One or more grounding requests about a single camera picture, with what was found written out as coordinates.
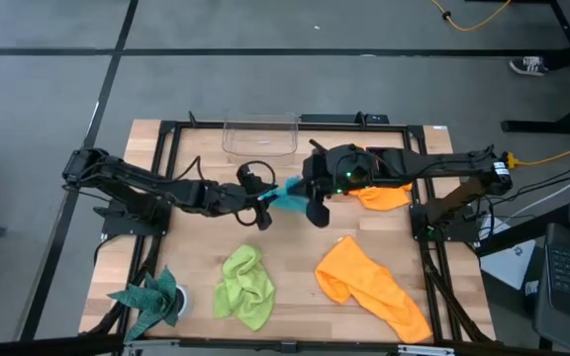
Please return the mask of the white cardboard box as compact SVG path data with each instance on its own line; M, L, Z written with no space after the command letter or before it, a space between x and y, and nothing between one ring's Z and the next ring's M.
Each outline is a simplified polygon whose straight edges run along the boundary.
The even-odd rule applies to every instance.
M520 290L534 249L535 241L529 240L481 257L481 270L515 290Z

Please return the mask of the clear plastic bin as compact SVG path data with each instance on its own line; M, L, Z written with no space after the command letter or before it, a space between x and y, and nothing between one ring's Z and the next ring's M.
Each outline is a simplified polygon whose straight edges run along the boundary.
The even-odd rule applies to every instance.
M292 114L227 115L222 149L235 156L281 157L298 148L300 119Z

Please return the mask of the person's foot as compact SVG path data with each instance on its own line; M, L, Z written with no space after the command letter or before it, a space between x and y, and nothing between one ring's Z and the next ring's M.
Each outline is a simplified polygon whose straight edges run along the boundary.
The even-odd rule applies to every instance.
M541 56L524 56L509 61L510 69L520 75L543 76L548 72Z

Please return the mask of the green microfiber towel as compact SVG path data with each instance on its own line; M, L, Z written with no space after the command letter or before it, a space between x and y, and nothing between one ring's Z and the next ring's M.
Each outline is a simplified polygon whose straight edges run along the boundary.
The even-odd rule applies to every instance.
M223 263L222 280L215 288L215 318L233 315L252 331L268 321L276 288L261 260L258 249L241 245Z

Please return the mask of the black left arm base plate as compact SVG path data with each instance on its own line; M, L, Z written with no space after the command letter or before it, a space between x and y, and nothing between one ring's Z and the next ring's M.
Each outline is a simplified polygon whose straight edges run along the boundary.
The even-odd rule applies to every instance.
M111 200L107 207L94 207L93 211L104 219L104 234L166 235L171 206L157 203L150 209L150 215L145 215L129 213L126 205Z

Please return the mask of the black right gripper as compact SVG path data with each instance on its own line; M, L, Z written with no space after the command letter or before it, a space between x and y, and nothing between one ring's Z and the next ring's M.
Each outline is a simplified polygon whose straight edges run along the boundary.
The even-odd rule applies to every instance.
M305 196L346 194L369 185L369 154L356 145L325 148L310 138L314 148L303 161L302 193ZM307 204L307 218L316 227L330 223L330 210L324 198L314 198Z

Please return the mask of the teal microfiber towel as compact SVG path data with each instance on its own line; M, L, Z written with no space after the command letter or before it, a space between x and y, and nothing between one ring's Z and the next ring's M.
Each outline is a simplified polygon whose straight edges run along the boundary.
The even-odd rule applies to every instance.
M283 186L272 189L258 197L259 201L267 201L269 207L276 208L282 211L294 212L304 214L307 209L309 199L306 197L290 195L287 191L288 188L300 182L300 176L293 176L287 178Z

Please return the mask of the white plant pot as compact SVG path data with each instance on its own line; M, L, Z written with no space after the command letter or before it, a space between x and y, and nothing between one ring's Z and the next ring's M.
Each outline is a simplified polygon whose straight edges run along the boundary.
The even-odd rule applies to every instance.
M182 286L176 286L176 295L178 301L178 311L177 316L179 319L186 317L192 308L192 300L188 290Z

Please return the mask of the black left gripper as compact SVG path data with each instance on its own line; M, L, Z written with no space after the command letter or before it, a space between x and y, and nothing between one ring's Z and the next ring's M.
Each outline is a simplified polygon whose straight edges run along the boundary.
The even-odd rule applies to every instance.
M266 188L259 199L278 196L278 186L275 184ZM211 217L235 215L241 211L254 210L256 225L259 230L267 230L272 224L271 215L265 211L255 194L247 193L243 186L223 184L211 186L208 189L208 214Z

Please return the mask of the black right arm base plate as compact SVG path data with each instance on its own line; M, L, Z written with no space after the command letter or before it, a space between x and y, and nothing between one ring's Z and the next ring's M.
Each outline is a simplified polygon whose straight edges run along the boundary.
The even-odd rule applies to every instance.
M470 206L441 214L430 214L426 205L410 205L411 229L417 241L474 242L478 237L475 212Z

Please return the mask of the silver metal bracket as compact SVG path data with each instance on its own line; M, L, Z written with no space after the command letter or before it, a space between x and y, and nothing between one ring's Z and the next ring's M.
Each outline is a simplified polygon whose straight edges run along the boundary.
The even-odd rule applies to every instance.
M423 345L399 345L398 356L455 356L452 348Z

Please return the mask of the green artificial plant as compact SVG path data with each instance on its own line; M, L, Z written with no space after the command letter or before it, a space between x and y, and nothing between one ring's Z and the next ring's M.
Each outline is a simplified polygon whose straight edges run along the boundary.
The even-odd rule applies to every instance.
M176 280L167 268L160 272L158 279L146 273L143 287L129 284L126 290L108 294L108 297L141 312L136 323L126 333L126 341L136 340L161 320L174 326L179 319Z

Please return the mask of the orange microfiber towel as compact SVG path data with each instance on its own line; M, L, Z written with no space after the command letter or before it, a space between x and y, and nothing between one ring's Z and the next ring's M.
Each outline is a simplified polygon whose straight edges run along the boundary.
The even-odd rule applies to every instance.
M384 320L401 341L418 343L432 336L414 300L387 267L364 253L353 236L339 239L317 265L315 276L329 299L339 304L356 299L363 308Z
M349 195L356 197L367 210L386 212L409 204L411 202L409 194L412 188L412 184L407 184L399 188L370 187L350 191Z

